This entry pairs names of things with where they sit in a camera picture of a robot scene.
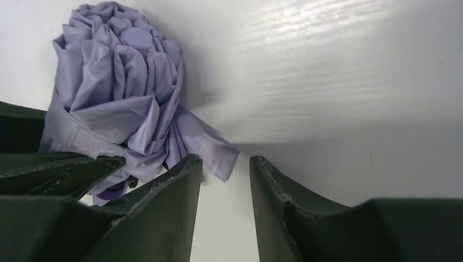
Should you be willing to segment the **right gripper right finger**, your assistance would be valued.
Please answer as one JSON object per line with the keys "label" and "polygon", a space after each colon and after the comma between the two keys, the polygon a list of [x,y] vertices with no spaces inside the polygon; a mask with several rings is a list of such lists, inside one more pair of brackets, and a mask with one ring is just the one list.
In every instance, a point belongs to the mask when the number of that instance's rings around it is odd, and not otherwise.
{"label": "right gripper right finger", "polygon": [[379,198],[355,207],[250,159],[261,261],[462,261],[462,200]]}

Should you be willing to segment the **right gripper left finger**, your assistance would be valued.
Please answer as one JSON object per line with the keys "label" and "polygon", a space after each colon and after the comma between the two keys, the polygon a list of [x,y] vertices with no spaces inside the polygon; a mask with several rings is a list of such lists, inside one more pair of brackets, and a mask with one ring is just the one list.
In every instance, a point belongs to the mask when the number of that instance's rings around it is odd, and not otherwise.
{"label": "right gripper left finger", "polygon": [[189,261],[202,170],[189,154],[104,206],[3,196],[1,261]]}

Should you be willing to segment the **black and lavender folding umbrella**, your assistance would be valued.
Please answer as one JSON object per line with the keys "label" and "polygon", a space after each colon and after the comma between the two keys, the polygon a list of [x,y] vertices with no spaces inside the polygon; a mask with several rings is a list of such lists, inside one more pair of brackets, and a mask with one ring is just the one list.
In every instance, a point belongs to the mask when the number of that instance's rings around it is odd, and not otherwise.
{"label": "black and lavender folding umbrella", "polygon": [[53,46],[58,65],[39,151],[126,161],[91,187],[94,204],[120,197],[131,178],[153,180],[190,153],[228,180],[238,151],[179,105],[181,45],[142,13],[117,2],[81,5]]}

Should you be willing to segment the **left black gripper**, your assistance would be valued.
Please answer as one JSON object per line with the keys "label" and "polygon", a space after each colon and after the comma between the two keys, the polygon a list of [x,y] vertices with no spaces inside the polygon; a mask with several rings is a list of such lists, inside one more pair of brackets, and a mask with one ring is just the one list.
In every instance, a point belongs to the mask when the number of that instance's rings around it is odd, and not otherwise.
{"label": "left black gripper", "polygon": [[1,195],[80,199],[126,163],[71,152],[40,153],[45,111],[1,102]]}

